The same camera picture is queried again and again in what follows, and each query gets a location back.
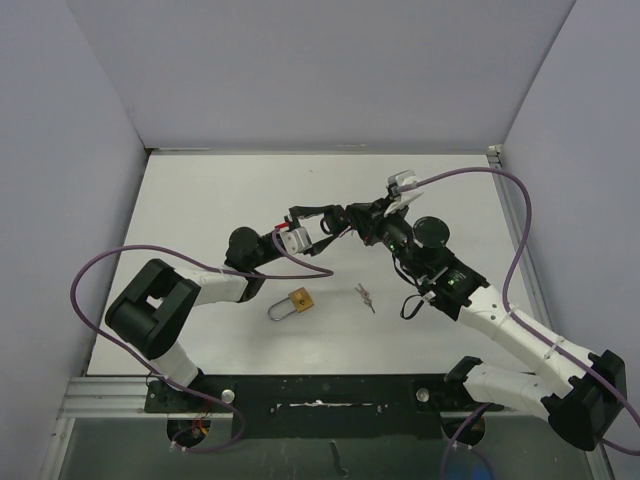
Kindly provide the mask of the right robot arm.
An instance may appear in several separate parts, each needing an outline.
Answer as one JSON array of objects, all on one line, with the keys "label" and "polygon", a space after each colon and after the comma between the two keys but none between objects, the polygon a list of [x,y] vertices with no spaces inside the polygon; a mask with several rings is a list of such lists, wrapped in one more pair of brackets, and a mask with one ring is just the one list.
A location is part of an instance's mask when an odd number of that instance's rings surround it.
[{"label": "right robot arm", "polygon": [[609,350],[597,355],[576,345],[503,303],[485,277],[447,248],[450,232],[442,220],[427,216],[409,224],[406,213],[388,199],[346,208],[363,243],[390,251],[421,303],[485,335],[530,370],[513,374],[466,357],[449,373],[448,402],[459,409],[478,402],[521,410],[547,421],[570,445],[594,450],[623,408],[624,361]]}]

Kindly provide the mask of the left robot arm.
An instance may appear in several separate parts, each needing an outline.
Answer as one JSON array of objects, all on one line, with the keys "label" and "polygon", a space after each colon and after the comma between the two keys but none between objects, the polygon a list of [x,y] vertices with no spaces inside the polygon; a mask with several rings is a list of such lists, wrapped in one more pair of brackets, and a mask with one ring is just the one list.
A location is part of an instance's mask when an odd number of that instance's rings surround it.
[{"label": "left robot arm", "polygon": [[176,269],[152,259],[109,306],[106,325],[170,382],[168,399],[180,410],[200,405],[200,371],[178,337],[191,310],[217,302],[242,303],[265,282],[257,269],[284,255],[317,255],[349,227],[343,207],[293,207],[276,234],[239,227],[230,237],[223,271]]}]

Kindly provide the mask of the black padlock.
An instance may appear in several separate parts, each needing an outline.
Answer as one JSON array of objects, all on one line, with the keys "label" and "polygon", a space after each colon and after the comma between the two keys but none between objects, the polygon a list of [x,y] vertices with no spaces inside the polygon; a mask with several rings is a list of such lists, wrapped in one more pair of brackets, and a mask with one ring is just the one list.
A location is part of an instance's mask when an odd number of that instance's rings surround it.
[{"label": "black padlock", "polygon": [[320,227],[326,235],[339,236],[350,227],[350,223],[344,209],[335,207],[324,212]]}]

